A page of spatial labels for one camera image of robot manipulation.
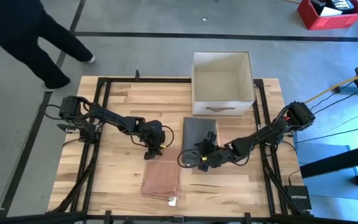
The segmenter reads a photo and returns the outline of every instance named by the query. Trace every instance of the box handle cutout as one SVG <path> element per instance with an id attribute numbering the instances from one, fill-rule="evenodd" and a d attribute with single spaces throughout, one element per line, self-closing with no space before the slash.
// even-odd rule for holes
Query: box handle cutout
<path id="1" fill-rule="evenodd" d="M 224 111 L 224 110 L 234 110 L 235 108 L 212 108 L 212 107 L 206 107 L 205 109 L 211 110 L 211 111 L 214 111 L 214 112 L 221 112 L 221 111 Z"/>

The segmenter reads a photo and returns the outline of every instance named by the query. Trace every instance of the black metal stand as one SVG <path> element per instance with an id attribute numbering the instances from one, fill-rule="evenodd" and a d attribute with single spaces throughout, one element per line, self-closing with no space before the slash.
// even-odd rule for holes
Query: black metal stand
<path id="1" fill-rule="evenodd" d="M 358 166 L 358 149 L 303 165 L 301 173 L 303 178 L 308 178 L 355 166 Z"/>
<path id="2" fill-rule="evenodd" d="M 102 107 L 106 107 L 109 98 L 109 92 L 111 85 L 114 82 L 145 82 L 145 83 L 191 83 L 190 78 L 139 78 L 139 71 L 136 71 L 136 76 L 134 78 L 99 78 L 98 84 L 96 87 L 94 102 L 98 103 L 99 96 L 103 86 L 105 87 L 104 98 L 102 102 Z M 255 79 L 254 83 L 257 87 L 260 88 L 262 107 L 264 109 L 264 117 L 266 123 L 270 122 L 269 109 L 267 108 L 267 100 L 264 90 L 263 80 Z M 257 101 L 253 104 L 254 113 L 255 113 L 255 122 L 256 128 L 261 124 L 259 109 L 257 106 Z M 78 221 L 83 221 L 84 223 L 87 220 L 104 220 L 104 224 L 112 223 L 114 220 L 124 220 L 124 221 L 158 221 L 158 222 L 173 222 L 173 223 L 185 223 L 185 222 L 241 222 L 245 224 L 251 224 L 252 222 L 259 223 L 357 223 L 357 222 L 347 222 L 343 220 L 331 220 L 331 219 L 321 219 L 314 218 L 310 215 L 305 215 L 304 212 L 299 212 L 296 205 L 292 202 L 291 198 L 285 191 L 282 186 L 282 180 L 280 175 L 280 168 L 278 165 L 277 155 L 272 154 L 272 164 L 273 169 L 269 165 L 267 160 L 265 144 L 260 144 L 260 155 L 262 158 L 262 168 L 264 173 L 264 179 L 266 184 L 266 192 L 268 198 L 268 206 L 270 211 L 270 217 L 267 218 L 252 218 L 249 213 L 245 213 L 243 217 L 184 217 L 184 216 L 123 216 L 123 215 L 111 215 L 111 211 L 106 211 L 105 215 L 87 215 L 91 189 L 93 184 L 93 177 L 96 167 L 96 161 L 98 159 L 100 136 L 103 131 L 103 127 L 99 128 L 99 138 L 94 144 L 92 158 L 89 162 L 89 165 L 86 167 L 87 154 L 89 153 L 90 145 L 85 144 L 83 148 L 83 153 L 81 155 L 81 161 L 78 168 L 78 175 L 76 179 L 76 184 L 67 195 L 66 199 L 52 212 L 48 212 L 43 215 L 31 215 L 24 217 L 13 217 L 13 218 L 3 218 L 0 219 L 0 223 L 21 223 L 21 224 L 48 224 L 48 223 L 73 223 Z M 318 175 L 311 170 L 311 168 L 304 167 L 305 172 L 309 172 L 309 175 Z M 81 212 L 74 212 L 77 208 L 78 197 L 80 194 L 81 186 L 85 183 L 85 180 L 88 179 L 85 191 L 85 199 L 82 204 Z M 273 201 L 273 192 L 270 180 L 276 186 L 279 196 L 280 196 L 280 208 L 283 214 L 277 214 L 275 212 L 274 201 Z M 66 209 L 70 206 L 71 212 L 65 212 Z M 287 215 L 287 205 L 290 207 L 293 215 Z"/>

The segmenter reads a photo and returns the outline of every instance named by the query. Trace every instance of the open box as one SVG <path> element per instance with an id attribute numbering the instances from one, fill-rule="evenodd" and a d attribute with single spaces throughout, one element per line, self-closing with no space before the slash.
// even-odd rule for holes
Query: open box
<path id="1" fill-rule="evenodd" d="M 195 52 L 193 115 L 243 115 L 255 101 L 248 52 Z"/>

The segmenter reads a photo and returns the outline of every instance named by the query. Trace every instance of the black bracket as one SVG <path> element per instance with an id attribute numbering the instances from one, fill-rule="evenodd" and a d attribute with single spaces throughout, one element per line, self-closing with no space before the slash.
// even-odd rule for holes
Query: black bracket
<path id="1" fill-rule="evenodd" d="M 185 217 L 183 216 L 173 216 L 173 223 L 184 223 L 185 222 Z"/>
<path id="2" fill-rule="evenodd" d="M 111 211 L 107 210 L 106 213 L 104 213 L 104 221 L 103 224 L 111 224 L 113 220 L 111 220 Z"/>
<path id="3" fill-rule="evenodd" d="M 77 130 L 74 125 L 69 124 L 57 124 L 57 127 L 62 131 L 66 132 L 67 134 L 71 134 Z"/>
<path id="4" fill-rule="evenodd" d="M 139 77 L 140 77 L 140 73 L 139 70 L 137 69 L 135 72 L 135 81 L 139 81 Z"/>
<path id="5" fill-rule="evenodd" d="M 265 87 L 264 81 L 261 78 L 254 79 L 254 84 L 259 88 Z"/>
<path id="6" fill-rule="evenodd" d="M 103 86 L 108 81 L 109 81 L 109 78 L 98 78 L 98 84 L 96 85 L 96 87 Z"/>
<path id="7" fill-rule="evenodd" d="M 245 216 L 245 223 L 244 224 L 252 224 L 251 214 L 250 213 L 244 213 Z"/>

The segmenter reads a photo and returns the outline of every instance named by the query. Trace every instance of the yellow cable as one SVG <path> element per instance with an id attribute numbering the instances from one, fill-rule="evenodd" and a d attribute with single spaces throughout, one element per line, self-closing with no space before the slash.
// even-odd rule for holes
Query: yellow cable
<path id="1" fill-rule="evenodd" d="M 329 92 L 329 91 L 335 89 L 336 87 L 341 86 L 341 85 L 343 85 L 343 84 L 345 84 L 345 83 L 353 82 L 354 80 L 358 80 L 358 76 L 353 77 L 353 78 L 350 78 L 350 79 L 348 79 L 348 80 L 345 80 L 345 81 L 343 81 L 343 82 L 340 82 L 340 83 L 338 83 L 338 84 L 332 86 L 332 87 L 329 88 L 328 90 L 326 90 L 326 91 L 324 91 L 324 92 L 321 92 L 321 93 L 319 93 L 318 95 L 316 95 L 316 96 L 314 96 L 314 97 L 312 97 L 312 98 L 306 100 L 305 103 L 309 103 L 310 101 L 315 100 L 317 97 L 323 95 L 324 93 L 327 93 L 327 92 Z"/>

